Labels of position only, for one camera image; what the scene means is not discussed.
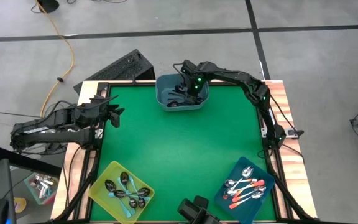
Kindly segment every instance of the blue plastic bowl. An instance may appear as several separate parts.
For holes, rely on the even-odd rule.
[[[174,107],[167,106],[167,104],[170,102],[168,99],[174,98],[174,96],[169,95],[168,93],[172,92],[175,89],[175,86],[179,85],[181,82],[182,77],[179,74],[162,75],[157,78],[157,80],[155,81],[155,95],[162,109],[165,111],[184,111],[197,110],[203,107],[209,97],[208,82],[204,84],[203,89],[199,93],[199,97],[203,99],[203,102],[201,102],[200,104]]]

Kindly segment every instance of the spoon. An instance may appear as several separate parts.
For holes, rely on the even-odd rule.
[[[225,196],[229,196],[229,197],[238,197],[239,194],[241,194],[241,192],[245,189],[248,189],[250,187],[257,187],[257,186],[262,186],[265,184],[265,181],[264,180],[258,180],[252,184],[249,184],[249,185],[246,185],[245,187],[243,188],[240,188],[240,189],[227,189],[225,192],[224,192],[224,195]]]
[[[129,197],[129,206],[130,206],[131,208],[136,208],[136,207],[137,207],[137,201],[136,201],[136,199]]]
[[[146,206],[146,201],[144,200],[144,198],[139,198],[138,205],[139,208],[144,208]]]
[[[124,185],[124,183],[125,183],[125,184],[128,183],[128,179],[125,178],[125,174],[126,174],[126,173],[125,173],[124,175],[123,175],[123,173],[125,173],[125,172],[122,172],[121,175],[120,175],[120,177],[117,177],[117,181],[118,181],[118,183],[121,185],[121,187],[124,189],[126,195],[130,195],[131,193],[128,191],[127,187]],[[130,209],[129,211],[130,211],[130,213],[133,214],[133,215],[135,215],[135,213],[136,213],[135,209],[132,208],[132,207],[131,207],[131,209]]]
[[[249,185],[247,185],[247,186],[245,186],[245,187],[243,187],[243,188],[241,188],[241,189],[237,189],[237,192],[236,192],[236,194],[234,195],[234,197],[238,197],[238,196],[241,194],[241,192],[242,192],[243,190],[247,189],[247,188],[257,187],[257,186],[262,186],[262,185],[265,185],[265,181],[264,181],[264,180],[258,180],[258,181],[256,181],[256,182],[253,183],[253,184],[249,184]]]
[[[106,186],[106,189],[110,192],[114,192],[117,189],[116,184],[109,179],[104,181],[104,186]]]
[[[242,200],[242,201],[239,201],[239,202],[236,202],[236,203],[233,203],[233,204],[231,204],[230,206],[229,206],[229,208],[230,209],[233,209],[233,208],[236,208],[237,206],[239,206],[242,202],[245,202],[245,201],[247,201],[247,200],[249,200],[249,199],[260,199],[262,196],[263,196],[263,192],[259,192],[259,191],[257,191],[257,192],[254,192],[252,195],[251,195],[251,197],[249,197],[249,198],[246,198],[246,199],[244,199],[244,200]]]
[[[238,202],[238,201],[240,201],[240,199],[242,199],[243,197],[246,197],[246,196],[248,196],[248,195],[250,195],[250,194],[252,194],[252,193],[254,193],[254,192],[256,192],[256,191],[264,192],[265,190],[266,190],[266,186],[264,186],[264,185],[258,186],[258,187],[256,187],[256,188],[254,188],[253,191],[251,191],[251,192],[249,192],[249,193],[246,193],[245,195],[241,195],[241,196],[239,196],[239,197],[233,198],[233,199],[232,199],[232,202]]]
[[[139,189],[137,191],[137,194],[141,197],[146,197],[149,196],[150,194],[150,189],[148,189],[147,187],[142,187],[141,189]]]
[[[122,172],[121,175],[119,176],[119,181],[124,184],[125,188],[127,188],[127,184],[128,184],[128,174],[126,172]]]
[[[131,197],[135,197],[135,198],[142,198],[142,199],[144,199],[145,201],[149,201],[151,198],[150,197],[141,197],[141,196],[139,196],[139,195],[134,195],[134,194],[130,194],[131,195]]]
[[[132,186],[134,187],[135,192],[136,192],[136,194],[137,194],[136,185],[135,185],[134,179],[132,178],[131,175],[129,176],[129,181],[131,182],[131,184],[132,184]]]
[[[114,196],[116,196],[117,198],[123,198],[125,197],[127,194],[125,193],[125,191],[123,190],[115,190],[113,192]]]
[[[240,184],[240,181],[242,181],[243,178],[248,179],[252,175],[253,172],[254,172],[254,168],[252,168],[251,166],[248,166],[245,169],[243,169],[241,172],[242,177],[230,189],[235,189],[237,187],[237,185]]]
[[[114,197],[114,194],[113,193],[110,193],[109,194],[110,197]],[[119,203],[121,204],[121,207],[122,209],[124,210],[124,213],[125,213],[125,216],[127,218],[130,218],[132,215],[131,215],[131,212],[128,210],[127,207],[125,207],[124,203],[121,201],[121,199],[118,199]]]
[[[240,183],[242,183],[242,182],[252,182],[253,180],[255,180],[254,182],[257,181],[256,179],[251,179],[251,178],[246,179],[246,180],[239,180],[239,181],[234,181],[234,180],[229,179],[229,180],[226,180],[226,181],[224,182],[224,185],[225,185],[226,187],[233,187],[234,184],[236,184],[237,182],[240,182]]]

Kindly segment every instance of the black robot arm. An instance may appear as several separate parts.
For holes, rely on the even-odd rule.
[[[92,147],[98,138],[95,131],[98,124],[109,119],[114,127],[119,127],[119,116],[124,108],[109,105],[114,98],[97,97],[90,103],[80,106],[68,103],[68,107],[54,110],[56,104],[44,118],[15,124],[11,132],[11,146],[19,152],[38,143],[75,142]]]
[[[189,60],[185,60],[182,64],[181,75],[184,79],[183,86],[177,86],[175,89],[179,91],[186,89],[186,101],[194,105],[201,103],[198,93],[205,82],[212,79],[240,86],[246,98],[258,109],[265,122],[268,147],[271,149],[279,149],[281,147],[286,135],[283,127],[275,121],[272,108],[270,107],[270,89],[265,83],[246,72],[219,68],[212,62],[203,62],[196,66]]]

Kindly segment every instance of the yellow plastic tray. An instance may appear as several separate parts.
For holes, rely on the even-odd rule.
[[[132,215],[130,218],[127,218],[125,216],[121,204],[119,203],[120,199],[115,197],[114,198],[109,197],[108,195],[110,192],[104,186],[104,181],[106,181],[106,179],[109,179],[116,184],[118,190],[123,190],[121,185],[117,182],[117,178],[121,175],[121,172],[124,171],[127,172],[128,175],[132,176],[136,188],[138,190],[142,187],[147,187],[150,189],[150,195],[148,196],[150,197],[150,200],[146,201],[146,206],[144,208],[137,207],[135,210],[136,213]],[[127,188],[130,192],[135,192],[135,189],[133,188],[130,181],[128,181]],[[130,224],[130,223],[135,223],[136,220],[140,217],[140,214],[143,212],[143,210],[147,208],[148,204],[150,203],[151,199],[154,196],[154,189],[152,189],[150,186],[148,186],[139,178],[137,178],[133,173],[125,169],[117,161],[112,161],[90,188],[89,196],[102,208],[104,208],[108,213],[110,213],[110,215],[112,215],[117,221],[121,222],[122,224]],[[129,206],[129,197],[121,198],[121,201],[127,207],[128,210],[131,209],[131,207]]]

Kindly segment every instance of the green table surface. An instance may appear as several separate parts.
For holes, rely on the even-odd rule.
[[[154,86],[114,86],[111,103],[125,111],[121,126],[106,123],[98,175],[118,161],[155,190],[139,221],[182,221],[178,206],[184,198],[209,199],[208,210],[233,220],[213,198],[241,156],[266,170],[255,107],[238,86],[211,86],[200,110],[166,112],[157,103]],[[92,221],[114,220],[93,204]],[[255,220],[275,220],[272,195]]]

